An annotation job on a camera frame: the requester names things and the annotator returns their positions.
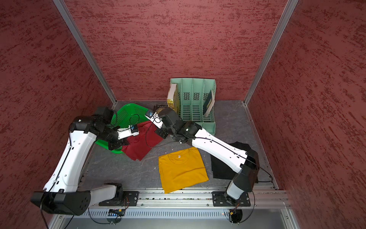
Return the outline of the red t-shirt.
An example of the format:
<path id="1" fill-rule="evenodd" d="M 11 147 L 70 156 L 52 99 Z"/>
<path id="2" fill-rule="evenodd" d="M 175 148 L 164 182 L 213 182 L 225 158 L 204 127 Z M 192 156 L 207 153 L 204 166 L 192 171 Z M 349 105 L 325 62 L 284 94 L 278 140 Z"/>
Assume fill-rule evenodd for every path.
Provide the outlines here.
<path id="1" fill-rule="evenodd" d="M 163 141 L 163 138 L 156 133 L 157 127 L 150 121 L 140 123 L 137 127 L 139 135 L 128 137 L 129 144 L 123 146 L 122 152 L 133 161 L 142 161 L 153 147 Z"/>

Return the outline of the green plastic basket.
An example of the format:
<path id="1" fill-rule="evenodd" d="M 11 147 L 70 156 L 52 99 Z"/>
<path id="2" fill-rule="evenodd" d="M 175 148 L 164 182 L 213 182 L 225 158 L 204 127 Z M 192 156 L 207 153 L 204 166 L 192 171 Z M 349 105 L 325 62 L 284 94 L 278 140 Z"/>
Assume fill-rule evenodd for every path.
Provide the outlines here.
<path id="1" fill-rule="evenodd" d="M 148 108 L 137 104 L 127 104 L 119 109 L 112 117 L 112 125 L 119 128 L 128 128 L 129 125 L 137 125 L 148 121 L 145 117 Z"/>

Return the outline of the yellow t-shirt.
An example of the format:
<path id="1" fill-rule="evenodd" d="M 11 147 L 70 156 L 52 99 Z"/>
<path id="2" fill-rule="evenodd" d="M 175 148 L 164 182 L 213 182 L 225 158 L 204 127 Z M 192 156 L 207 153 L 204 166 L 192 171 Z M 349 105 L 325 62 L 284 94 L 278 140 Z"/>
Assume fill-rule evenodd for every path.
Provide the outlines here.
<path id="1" fill-rule="evenodd" d="M 166 194 L 209 180 L 201 154 L 195 147 L 160 156 L 158 166 Z"/>

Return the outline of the black t-shirt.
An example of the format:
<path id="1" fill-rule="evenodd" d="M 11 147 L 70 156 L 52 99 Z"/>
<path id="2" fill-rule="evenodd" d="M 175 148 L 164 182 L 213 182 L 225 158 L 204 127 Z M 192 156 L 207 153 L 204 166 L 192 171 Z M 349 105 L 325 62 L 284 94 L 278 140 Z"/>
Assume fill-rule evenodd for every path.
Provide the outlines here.
<path id="1" fill-rule="evenodd" d="M 234 142 L 229 145 L 238 148 L 240 150 L 249 151 L 251 149 L 249 144 Z M 211 170 L 213 172 L 213 178 L 232 180 L 237 174 L 227 164 L 211 155 Z"/>

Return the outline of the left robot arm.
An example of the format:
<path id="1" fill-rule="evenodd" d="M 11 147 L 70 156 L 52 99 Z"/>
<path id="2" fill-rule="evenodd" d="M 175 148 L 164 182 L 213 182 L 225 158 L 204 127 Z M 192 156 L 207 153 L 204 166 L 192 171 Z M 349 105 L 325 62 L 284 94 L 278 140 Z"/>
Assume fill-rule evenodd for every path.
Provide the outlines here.
<path id="1" fill-rule="evenodd" d="M 94 204 L 124 204 L 121 184 L 107 183 L 87 191 L 79 191 L 79 183 L 88 154 L 97 140 L 107 142 L 110 150 L 127 144 L 127 138 L 139 134 L 137 125 L 127 128 L 113 127 L 112 118 L 116 112 L 99 107 L 92 116 L 78 116 L 69 126 L 68 142 L 64 153 L 43 191 L 36 191 L 31 203 L 41 213 L 61 215 L 82 215 Z"/>

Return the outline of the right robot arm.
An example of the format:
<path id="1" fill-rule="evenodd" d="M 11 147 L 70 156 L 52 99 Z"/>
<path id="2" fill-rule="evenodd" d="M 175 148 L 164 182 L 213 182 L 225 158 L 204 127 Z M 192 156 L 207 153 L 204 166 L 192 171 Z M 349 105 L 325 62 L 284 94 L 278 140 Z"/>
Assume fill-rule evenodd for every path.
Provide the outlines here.
<path id="1" fill-rule="evenodd" d="M 169 107 L 159 113 L 148 110 L 145 117 L 164 134 L 170 135 L 174 141 L 187 143 L 211 154 L 236 173 L 224 193 L 227 202 L 237 201 L 243 193 L 253 191 L 260 170 L 256 151 L 239 149 L 216 138 L 198 123 L 192 120 L 184 121 Z"/>

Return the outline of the black moon book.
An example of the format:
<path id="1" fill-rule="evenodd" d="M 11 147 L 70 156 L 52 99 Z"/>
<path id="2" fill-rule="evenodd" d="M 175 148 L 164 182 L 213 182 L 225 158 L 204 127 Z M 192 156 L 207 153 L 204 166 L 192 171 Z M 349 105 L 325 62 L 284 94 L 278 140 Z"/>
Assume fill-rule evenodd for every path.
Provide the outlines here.
<path id="1" fill-rule="evenodd" d="M 170 108 L 168 105 L 155 105 L 153 111 L 158 115 L 166 115 L 172 111 L 172 108 Z"/>

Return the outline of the yellow book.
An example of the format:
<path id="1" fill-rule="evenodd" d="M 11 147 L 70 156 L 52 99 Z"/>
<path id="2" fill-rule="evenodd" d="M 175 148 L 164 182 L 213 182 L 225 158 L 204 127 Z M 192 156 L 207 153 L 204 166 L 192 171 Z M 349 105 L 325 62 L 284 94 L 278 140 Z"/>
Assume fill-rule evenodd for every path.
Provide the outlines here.
<path id="1" fill-rule="evenodd" d="M 178 84 L 170 84 L 168 96 L 167 96 L 167 105 L 169 108 L 173 109 L 177 114 L 180 112 L 180 99 L 179 99 L 179 90 Z"/>

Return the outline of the mint green file organizer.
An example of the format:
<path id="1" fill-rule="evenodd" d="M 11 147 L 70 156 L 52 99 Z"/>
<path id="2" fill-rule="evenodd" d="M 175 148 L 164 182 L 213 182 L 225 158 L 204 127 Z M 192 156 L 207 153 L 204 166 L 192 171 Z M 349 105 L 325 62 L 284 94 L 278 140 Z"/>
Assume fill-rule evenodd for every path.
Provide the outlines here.
<path id="1" fill-rule="evenodd" d="M 172 78 L 170 83 L 177 84 L 180 99 L 179 116 L 184 121 L 194 121 L 211 135 L 216 133 L 214 111 L 204 115 L 204 103 L 211 95 L 215 96 L 216 81 L 203 78 Z"/>

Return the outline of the dark green notebook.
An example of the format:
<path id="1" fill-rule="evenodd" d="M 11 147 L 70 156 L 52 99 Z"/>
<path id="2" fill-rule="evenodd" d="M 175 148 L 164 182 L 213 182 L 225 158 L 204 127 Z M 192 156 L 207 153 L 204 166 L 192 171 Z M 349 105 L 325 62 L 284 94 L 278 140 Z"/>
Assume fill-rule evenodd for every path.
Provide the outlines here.
<path id="1" fill-rule="evenodd" d="M 206 95 L 206 99 L 203 104 L 203 116 L 208 117 L 212 108 L 214 107 L 215 99 L 214 99 L 214 92 L 211 90 Z"/>

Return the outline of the left corner metal profile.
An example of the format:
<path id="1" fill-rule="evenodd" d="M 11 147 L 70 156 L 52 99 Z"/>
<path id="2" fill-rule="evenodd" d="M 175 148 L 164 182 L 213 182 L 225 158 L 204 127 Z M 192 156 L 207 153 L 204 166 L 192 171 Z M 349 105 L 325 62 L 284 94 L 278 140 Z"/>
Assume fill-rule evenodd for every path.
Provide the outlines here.
<path id="1" fill-rule="evenodd" d="M 67 27 L 69 28 L 71 34 L 73 35 L 74 39 L 76 40 L 78 46 L 80 47 L 81 51 L 83 52 L 85 58 L 87 59 L 90 67 L 93 69 L 95 75 L 97 76 L 100 84 L 102 85 L 104 91 L 108 95 L 109 99 L 112 102 L 113 107 L 116 107 L 117 98 L 112 91 L 111 87 L 109 86 L 107 80 L 105 79 L 96 59 L 94 58 L 91 50 L 89 49 L 85 39 L 83 38 L 82 33 L 80 32 L 76 22 L 74 21 L 68 7 L 66 6 L 65 1 L 62 0 L 53 0 L 58 12 L 60 13 L 61 17 L 65 21 Z"/>

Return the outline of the corner metal profile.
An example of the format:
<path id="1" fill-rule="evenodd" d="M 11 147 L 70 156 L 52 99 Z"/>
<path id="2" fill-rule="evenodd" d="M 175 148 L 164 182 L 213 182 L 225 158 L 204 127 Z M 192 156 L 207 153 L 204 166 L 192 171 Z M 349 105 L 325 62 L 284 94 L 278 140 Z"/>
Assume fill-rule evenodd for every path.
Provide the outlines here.
<path id="1" fill-rule="evenodd" d="M 267 65 L 269 64 L 271 57 L 282 37 L 283 32 L 285 31 L 285 28 L 298 4 L 299 0 L 288 0 L 284 11 L 279 19 L 279 22 L 275 28 L 275 31 L 272 35 L 272 38 L 270 40 L 270 43 L 266 49 L 266 52 L 264 54 L 264 57 L 257 69 L 257 72 L 254 76 L 253 82 L 251 83 L 251 86 L 249 87 L 248 93 L 244 99 L 244 106 L 248 107 L 250 100 L 255 92 L 255 89 L 257 88 L 265 70 Z"/>
<path id="2" fill-rule="evenodd" d="M 74 21 L 68 7 L 66 6 L 65 1 L 62 0 L 53 0 L 58 12 L 60 13 L 61 17 L 65 21 L 67 27 L 69 28 L 71 34 L 73 35 L 74 39 L 76 40 L 78 46 L 80 47 L 81 51 L 83 52 L 85 58 L 87 59 L 90 67 L 93 69 L 95 75 L 97 76 L 100 84 L 102 85 L 104 91 L 108 95 L 109 99 L 112 102 L 113 107 L 116 107 L 117 98 L 112 91 L 111 87 L 109 86 L 107 80 L 105 79 L 96 59 L 94 58 L 91 50 L 89 49 L 85 39 L 83 38 L 82 33 L 80 32 L 76 22 Z"/>

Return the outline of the right corner metal profile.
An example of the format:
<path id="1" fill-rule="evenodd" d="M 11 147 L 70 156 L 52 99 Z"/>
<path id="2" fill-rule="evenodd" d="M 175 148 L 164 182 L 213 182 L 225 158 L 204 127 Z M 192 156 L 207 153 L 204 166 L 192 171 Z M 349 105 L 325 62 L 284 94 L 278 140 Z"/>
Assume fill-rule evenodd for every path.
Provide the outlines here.
<path id="1" fill-rule="evenodd" d="M 244 106 L 248 107 L 250 100 L 255 92 L 255 89 L 257 88 L 265 70 L 267 65 L 269 64 L 271 57 L 282 37 L 283 32 L 285 31 L 285 28 L 298 4 L 299 0 L 288 0 L 284 11 L 279 19 L 279 22 L 275 28 L 275 31 L 272 35 L 272 38 L 270 40 L 270 43 L 266 49 L 266 52 L 264 54 L 264 57 L 257 69 L 257 72 L 254 76 L 253 82 L 251 83 L 251 86 L 249 87 L 248 93 L 244 99 Z"/>

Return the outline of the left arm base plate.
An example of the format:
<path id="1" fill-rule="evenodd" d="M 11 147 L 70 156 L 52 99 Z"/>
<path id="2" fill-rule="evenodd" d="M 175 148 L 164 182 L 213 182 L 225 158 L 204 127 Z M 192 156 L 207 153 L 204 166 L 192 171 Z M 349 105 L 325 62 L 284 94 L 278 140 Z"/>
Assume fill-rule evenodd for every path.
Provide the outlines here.
<path id="1" fill-rule="evenodd" d="M 139 199 L 138 191 L 122 191 L 110 200 L 100 202 L 98 205 L 102 207 L 135 207 Z"/>

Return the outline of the aluminium rail frame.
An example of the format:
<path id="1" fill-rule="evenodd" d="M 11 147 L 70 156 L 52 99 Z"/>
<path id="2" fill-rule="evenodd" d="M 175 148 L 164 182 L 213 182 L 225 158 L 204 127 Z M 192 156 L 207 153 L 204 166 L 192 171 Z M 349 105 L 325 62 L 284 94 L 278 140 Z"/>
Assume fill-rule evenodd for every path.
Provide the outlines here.
<path id="1" fill-rule="evenodd" d="M 91 207 L 81 216 L 55 215 L 50 229 L 298 229 L 287 192 L 254 189 L 249 207 L 238 207 L 243 218 L 234 223 L 231 207 L 215 207 L 213 192 L 220 188 L 188 188 L 171 194 L 140 189 L 131 207 Z"/>

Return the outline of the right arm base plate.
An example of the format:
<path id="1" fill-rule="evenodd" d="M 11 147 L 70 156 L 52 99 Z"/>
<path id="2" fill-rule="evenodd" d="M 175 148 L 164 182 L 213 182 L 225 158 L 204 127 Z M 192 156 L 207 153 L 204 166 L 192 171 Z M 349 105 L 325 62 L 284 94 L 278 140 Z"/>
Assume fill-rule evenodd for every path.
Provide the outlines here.
<path id="1" fill-rule="evenodd" d="M 251 202 L 247 192 L 243 192 L 238 200 L 225 196 L 223 191 L 213 191 L 212 200 L 214 207 L 250 207 Z"/>

